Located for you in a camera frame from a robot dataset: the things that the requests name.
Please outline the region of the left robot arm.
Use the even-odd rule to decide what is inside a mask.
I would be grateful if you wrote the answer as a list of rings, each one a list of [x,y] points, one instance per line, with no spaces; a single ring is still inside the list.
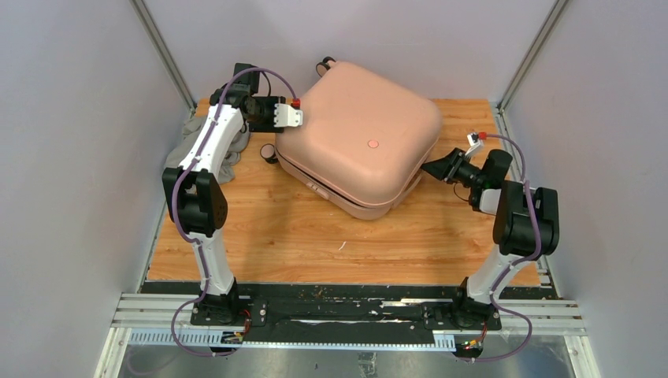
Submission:
[[[285,99],[256,95],[260,79],[268,76],[283,79],[273,70],[238,64],[233,77],[210,98],[193,147],[176,167],[162,173],[170,218],[191,244],[199,269],[200,295],[193,307],[223,325],[236,323],[242,306],[223,241],[228,203],[218,179],[232,142],[242,131],[282,132],[286,127],[277,119]]]

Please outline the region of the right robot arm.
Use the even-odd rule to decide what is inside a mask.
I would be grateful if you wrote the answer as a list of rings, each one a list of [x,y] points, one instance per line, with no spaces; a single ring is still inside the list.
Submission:
[[[494,216],[493,248],[484,264],[462,282],[450,307],[459,328],[471,328],[489,317],[499,292],[531,261],[552,254],[559,244],[559,197],[554,189],[532,189],[506,178],[513,158],[494,149],[481,167],[458,148],[424,163],[422,170],[448,184],[469,189],[472,209]]]

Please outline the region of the pink suitcase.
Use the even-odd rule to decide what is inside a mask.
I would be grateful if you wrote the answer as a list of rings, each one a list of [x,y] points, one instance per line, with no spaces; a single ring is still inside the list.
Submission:
[[[359,65],[325,57],[300,98],[303,122],[262,147],[267,161],[351,216],[376,220],[421,180],[443,119],[432,100]]]

